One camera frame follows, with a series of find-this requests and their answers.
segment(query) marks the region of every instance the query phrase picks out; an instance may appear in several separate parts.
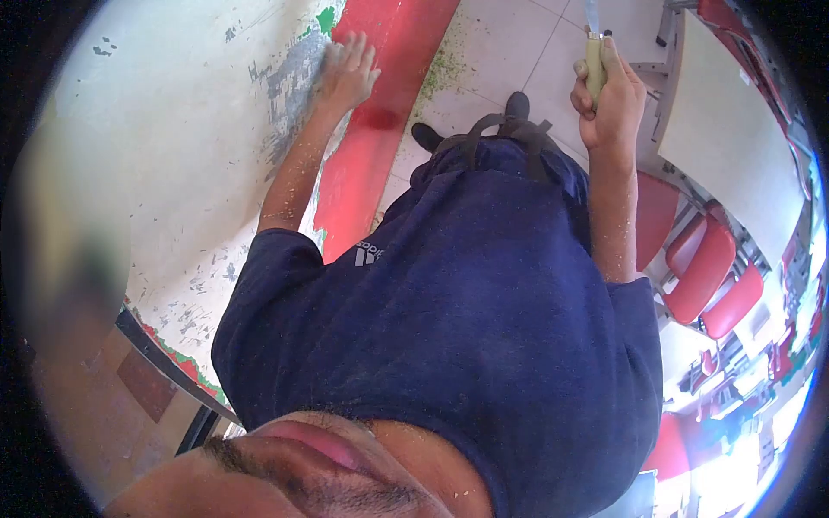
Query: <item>man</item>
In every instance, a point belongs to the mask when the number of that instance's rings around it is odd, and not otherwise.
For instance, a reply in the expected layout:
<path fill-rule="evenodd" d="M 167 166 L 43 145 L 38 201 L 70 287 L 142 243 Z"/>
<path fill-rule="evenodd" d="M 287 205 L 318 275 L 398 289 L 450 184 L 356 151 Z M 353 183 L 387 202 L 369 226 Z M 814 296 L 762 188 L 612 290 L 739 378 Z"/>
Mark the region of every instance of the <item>man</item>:
<path fill-rule="evenodd" d="M 662 365 L 637 279 L 645 89 L 611 39 L 584 172 L 524 119 L 443 141 L 333 264 L 297 228 L 323 151 L 380 75 L 351 34 L 264 200 L 213 363 L 247 436 L 156 468 L 114 516 L 590 516 L 657 436 Z M 500 138 L 476 135 L 501 124 Z"/>

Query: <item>tile floor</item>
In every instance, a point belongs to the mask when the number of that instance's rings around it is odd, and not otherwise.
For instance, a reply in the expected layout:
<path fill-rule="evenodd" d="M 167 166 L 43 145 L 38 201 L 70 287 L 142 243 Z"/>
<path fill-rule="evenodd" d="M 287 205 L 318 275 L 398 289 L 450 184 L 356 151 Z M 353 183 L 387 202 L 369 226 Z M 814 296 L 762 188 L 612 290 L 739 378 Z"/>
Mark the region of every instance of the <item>tile floor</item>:
<path fill-rule="evenodd" d="M 613 30 L 628 61 L 664 61 L 665 49 L 654 38 L 662 0 L 598 0 L 602 28 Z M 441 49 L 445 59 L 433 65 L 433 85 L 420 92 L 378 206 L 377 220 L 409 187 L 412 171 L 429 154 L 411 137 L 412 123 L 432 125 L 439 133 L 466 133 L 483 115 L 502 112 L 509 95 L 530 97 L 533 122 L 552 123 L 549 135 L 588 170 L 587 150 L 579 136 L 579 118 L 570 105 L 573 63 L 584 57 L 584 0 L 461 0 Z M 638 152 L 644 167 L 653 150 L 656 119 L 646 107 Z"/>

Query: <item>hand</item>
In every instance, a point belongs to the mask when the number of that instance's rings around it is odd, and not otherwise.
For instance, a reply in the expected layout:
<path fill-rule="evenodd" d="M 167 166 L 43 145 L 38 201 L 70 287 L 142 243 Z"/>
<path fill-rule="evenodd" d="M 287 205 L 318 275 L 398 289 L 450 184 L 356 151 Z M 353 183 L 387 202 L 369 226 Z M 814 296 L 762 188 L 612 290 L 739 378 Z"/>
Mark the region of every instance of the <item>hand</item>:
<path fill-rule="evenodd" d="M 366 49 L 366 34 L 349 32 L 345 46 L 329 43 L 325 49 L 318 108 L 344 115 L 371 96 L 380 69 L 371 69 L 374 46 Z"/>
<path fill-rule="evenodd" d="M 645 84 L 616 51 L 613 38 L 605 37 L 601 49 L 602 64 L 608 82 L 599 94 L 599 107 L 593 111 L 593 100 L 587 91 L 587 63 L 576 61 L 575 86 L 570 101 L 579 112 L 579 133 L 588 152 L 601 152 L 613 160 L 631 161 L 635 166 L 636 135 L 645 111 Z"/>

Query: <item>knife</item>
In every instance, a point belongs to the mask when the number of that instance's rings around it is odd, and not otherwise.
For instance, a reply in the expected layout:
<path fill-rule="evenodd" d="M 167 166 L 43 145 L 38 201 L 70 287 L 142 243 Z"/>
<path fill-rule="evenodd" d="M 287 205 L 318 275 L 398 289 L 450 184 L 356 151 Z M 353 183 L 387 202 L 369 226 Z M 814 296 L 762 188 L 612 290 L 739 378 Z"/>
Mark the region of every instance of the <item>knife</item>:
<path fill-rule="evenodd" d="M 587 33 L 587 91 L 593 98 L 593 110 L 599 106 L 599 94 L 608 82 L 608 74 L 602 65 L 602 34 L 599 32 L 599 6 L 597 0 L 584 0 L 584 14 L 590 32 Z"/>

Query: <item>shoe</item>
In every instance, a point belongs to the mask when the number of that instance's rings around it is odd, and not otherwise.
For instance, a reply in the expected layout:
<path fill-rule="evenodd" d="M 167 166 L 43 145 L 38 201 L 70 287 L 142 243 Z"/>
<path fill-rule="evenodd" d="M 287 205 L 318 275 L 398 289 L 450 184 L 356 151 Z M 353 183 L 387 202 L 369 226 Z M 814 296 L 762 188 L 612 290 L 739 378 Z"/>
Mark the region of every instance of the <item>shoe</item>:
<path fill-rule="evenodd" d="M 412 137 L 423 149 L 428 152 L 435 152 L 444 138 L 438 135 L 431 126 L 424 123 L 414 123 L 412 125 Z"/>
<path fill-rule="evenodd" d="M 504 110 L 507 117 L 527 120 L 530 118 L 530 98 L 524 92 L 515 92 L 510 95 L 507 101 L 507 108 Z"/>

